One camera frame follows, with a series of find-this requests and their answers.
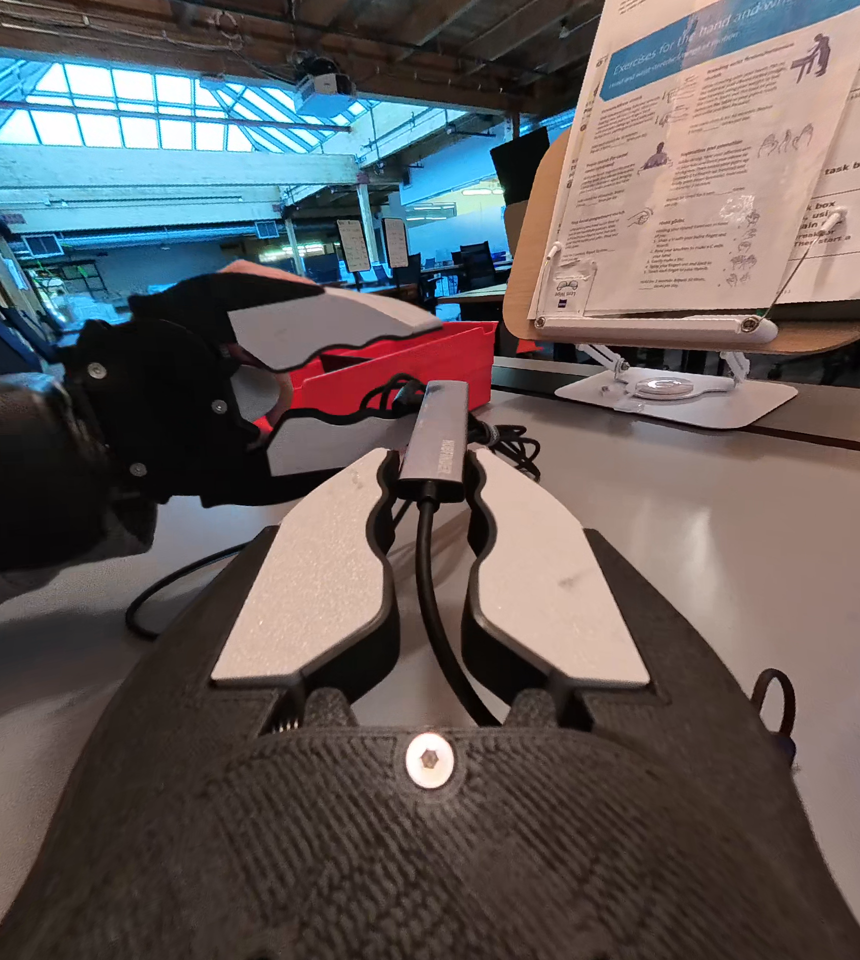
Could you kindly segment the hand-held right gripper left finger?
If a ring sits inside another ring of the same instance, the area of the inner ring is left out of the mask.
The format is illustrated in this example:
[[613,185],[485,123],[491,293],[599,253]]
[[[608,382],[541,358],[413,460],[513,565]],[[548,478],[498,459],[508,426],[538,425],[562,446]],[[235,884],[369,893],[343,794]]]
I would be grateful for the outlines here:
[[305,496],[276,530],[211,672],[224,689],[340,690],[354,703],[400,656],[388,553],[400,453],[377,448]]

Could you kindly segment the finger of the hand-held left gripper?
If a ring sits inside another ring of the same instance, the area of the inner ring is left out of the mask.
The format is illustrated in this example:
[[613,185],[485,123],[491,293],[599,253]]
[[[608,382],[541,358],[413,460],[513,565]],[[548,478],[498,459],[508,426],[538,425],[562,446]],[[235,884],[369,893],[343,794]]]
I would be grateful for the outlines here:
[[339,471],[377,449],[409,444],[418,414],[365,408],[351,414],[293,409],[282,414],[267,446],[274,478]]
[[274,373],[302,368],[332,349],[361,349],[440,330],[432,313],[393,297],[325,288],[322,293],[230,311],[239,347]]

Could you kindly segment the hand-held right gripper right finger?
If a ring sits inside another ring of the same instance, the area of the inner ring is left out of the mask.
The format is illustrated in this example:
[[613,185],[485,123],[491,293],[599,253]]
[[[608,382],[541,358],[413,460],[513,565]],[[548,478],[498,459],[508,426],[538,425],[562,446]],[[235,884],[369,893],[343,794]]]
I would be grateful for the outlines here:
[[498,698],[644,690],[651,677],[581,522],[496,454],[465,460],[474,559],[464,666]]

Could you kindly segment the grey USB hub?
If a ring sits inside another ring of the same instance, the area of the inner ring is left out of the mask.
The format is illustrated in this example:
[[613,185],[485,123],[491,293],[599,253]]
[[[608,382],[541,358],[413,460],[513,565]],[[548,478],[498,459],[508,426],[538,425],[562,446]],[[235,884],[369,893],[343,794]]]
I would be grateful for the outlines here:
[[469,385],[433,380],[425,388],[395,484],[398,499],[436,504],[465,499]]

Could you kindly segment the grey desk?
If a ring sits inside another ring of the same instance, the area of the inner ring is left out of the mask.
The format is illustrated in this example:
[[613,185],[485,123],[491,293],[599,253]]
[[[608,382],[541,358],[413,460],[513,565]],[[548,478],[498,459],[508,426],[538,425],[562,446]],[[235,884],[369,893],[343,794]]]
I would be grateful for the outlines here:
[[[687,618],[742,687],[766,668],[790,677],[797,789],[860,923],[860,451],[499,392],[485,414],[527,426],[543,486]],[[148,554],[69,570],[0,607],[0,919],[94,724],[149,651],[124,629],[124,608],[286,511],[172,500]]]

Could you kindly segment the person's left hand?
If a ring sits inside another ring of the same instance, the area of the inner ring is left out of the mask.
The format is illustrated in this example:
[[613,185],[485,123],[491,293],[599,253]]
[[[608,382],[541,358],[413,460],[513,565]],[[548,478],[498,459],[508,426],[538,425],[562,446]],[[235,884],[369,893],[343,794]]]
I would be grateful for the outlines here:
[[301,284],[303,286],[309,286],[316,291],[322,289],[320,284],[304,275],[269,267],[246,259],[236,259],[218,270],[218,273],[225,275],[245,275],[265,281],[281,282],[290,285]]

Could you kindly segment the red plastic bin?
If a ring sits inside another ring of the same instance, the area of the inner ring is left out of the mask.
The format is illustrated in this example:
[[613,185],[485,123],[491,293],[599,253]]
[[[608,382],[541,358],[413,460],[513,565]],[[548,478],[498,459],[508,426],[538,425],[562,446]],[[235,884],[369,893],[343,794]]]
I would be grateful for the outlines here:
[[469,408],[491,400],[495,360],[494,322],[451,321],[411,340],[381,340],[362,347],[332,347],[292,371],[292,408],[348,415],[366,394],[393,375],[421,382],[462,380]]

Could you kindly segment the wooden background table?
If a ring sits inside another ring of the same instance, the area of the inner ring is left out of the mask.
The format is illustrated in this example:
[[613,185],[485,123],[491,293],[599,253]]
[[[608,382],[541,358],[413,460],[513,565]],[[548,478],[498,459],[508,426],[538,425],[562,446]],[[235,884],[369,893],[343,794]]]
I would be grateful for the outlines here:
[[507,292],[507,283],[494,284],[472,291],[463,291],[456,294],[441,295],[437,299],[438,305],[456,306],[484,306],[501,305]]

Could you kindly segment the black office chair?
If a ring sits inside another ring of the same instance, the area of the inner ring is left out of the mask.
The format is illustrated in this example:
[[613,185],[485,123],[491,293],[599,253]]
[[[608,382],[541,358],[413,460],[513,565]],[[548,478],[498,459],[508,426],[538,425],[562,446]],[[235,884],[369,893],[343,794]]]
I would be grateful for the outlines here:
[[489,242],[460,246],[458,292],[467,293],[498,283],[496,267]]

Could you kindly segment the wooden document stand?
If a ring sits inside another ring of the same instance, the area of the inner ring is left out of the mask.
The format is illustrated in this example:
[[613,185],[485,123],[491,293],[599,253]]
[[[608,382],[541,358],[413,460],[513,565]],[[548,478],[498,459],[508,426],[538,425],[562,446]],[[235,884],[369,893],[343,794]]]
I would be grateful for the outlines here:
[[[527,315],[544,261],[559,180],[568,153],[568,138],[569,134],[563,133],[544,153],[531,196],[518,216],[520,232],[504,297],[503,320],[508,332],[519,340],[539,339],[539,331]],[[860,301],[780,306],[775,324],[776,338],[764,345],[758,355],[828,356],[860,341]],[[657,405],[647,406],[641,400],[633,400],[612,412],[623,419],[635,417],[709,431],[748,430],[860,450],[860,389],[797,385],[795,396],[766,410],[757,419],[748,420],[751,403],[772,400],[778,387],[789,388],[789,384],[749,379],[736,390],[733,399],[714,395],[685,403],[664,403],[663,411],[659,411]]]

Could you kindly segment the black monitor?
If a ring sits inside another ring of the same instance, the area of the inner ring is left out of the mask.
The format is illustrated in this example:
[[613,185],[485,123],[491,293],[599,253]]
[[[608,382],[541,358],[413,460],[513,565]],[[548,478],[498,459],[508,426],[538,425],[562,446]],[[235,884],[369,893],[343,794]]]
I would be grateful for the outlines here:
[[548,149],[548,132],[539,126],[490,150],[505,206],[529,200],[537,171]]

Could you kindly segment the roof skylight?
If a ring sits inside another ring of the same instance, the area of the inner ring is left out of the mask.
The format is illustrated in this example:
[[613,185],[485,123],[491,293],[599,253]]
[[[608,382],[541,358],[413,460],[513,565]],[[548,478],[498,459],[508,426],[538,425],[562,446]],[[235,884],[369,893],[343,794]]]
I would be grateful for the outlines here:
[[296,94],[144,70],[0,55],[0,145],[306,155],[371,113],[300,114]]

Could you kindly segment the laminated exercise sheet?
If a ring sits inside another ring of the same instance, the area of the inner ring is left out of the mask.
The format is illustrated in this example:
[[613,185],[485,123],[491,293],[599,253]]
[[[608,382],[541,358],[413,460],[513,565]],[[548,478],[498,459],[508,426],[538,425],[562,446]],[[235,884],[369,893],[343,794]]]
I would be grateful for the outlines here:
[[771,306],[860,67],[860,1],[604,2],[544,280],[592,319]]

